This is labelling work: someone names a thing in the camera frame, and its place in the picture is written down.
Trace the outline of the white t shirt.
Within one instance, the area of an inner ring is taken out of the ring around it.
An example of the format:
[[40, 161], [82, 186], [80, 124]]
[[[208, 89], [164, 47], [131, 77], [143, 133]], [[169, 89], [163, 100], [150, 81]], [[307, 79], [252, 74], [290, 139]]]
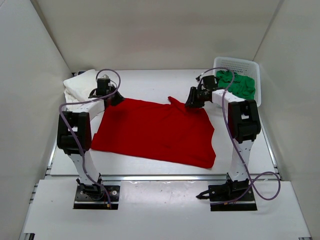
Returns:
[[97, 71], [90, 69], [84, 73], [63, 81], [64, 96], [67, 103], [92, 102], [90, 92], [97, 88]]

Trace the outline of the red t shirt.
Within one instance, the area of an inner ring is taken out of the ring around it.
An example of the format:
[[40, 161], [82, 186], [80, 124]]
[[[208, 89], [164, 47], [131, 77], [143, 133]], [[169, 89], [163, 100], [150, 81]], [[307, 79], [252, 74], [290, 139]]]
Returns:
[[213, 167], [214, 127], [203, 108], [127, 98], [105, 109], [91, 149], [204, 169]]

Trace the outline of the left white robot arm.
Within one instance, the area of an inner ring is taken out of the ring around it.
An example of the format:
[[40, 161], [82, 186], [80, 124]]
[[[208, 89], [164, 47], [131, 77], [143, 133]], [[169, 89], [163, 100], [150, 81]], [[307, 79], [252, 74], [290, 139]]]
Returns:
[[100, 200], [105, 194], [105, 188], [90, 154], [91, 120], [124, 98], [117, 84], [106, 74], [96, 78], [95, 83], [96, 88], [89, 93], [88, 100], [66, 102], [59, 106], [57, 147], [72, 160], [78, 173], [78, 185], [88, 187], [87, 194], [93, 200]]

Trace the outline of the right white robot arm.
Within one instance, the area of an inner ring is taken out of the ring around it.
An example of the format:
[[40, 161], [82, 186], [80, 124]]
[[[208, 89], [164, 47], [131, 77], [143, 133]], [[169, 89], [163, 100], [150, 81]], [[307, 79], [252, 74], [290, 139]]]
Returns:
[[187, 108], [202, 108], [205, 102], [211, 102], [222, 107], [225, 125], [232, 141], [232, 160], [227, 173], [232, 182], [225, 186], [224, 193], [230, 200], [238, 199], [243, 188], [237, 182], [248, 182], [248, 163], [251, 148], [257, 135], [261, 132], [261, 122], [255, 100], [235, 96], [228, 90], [218, 87], [214, 75], [196, 78], [197, 86], [190, 88], [185, 103]]

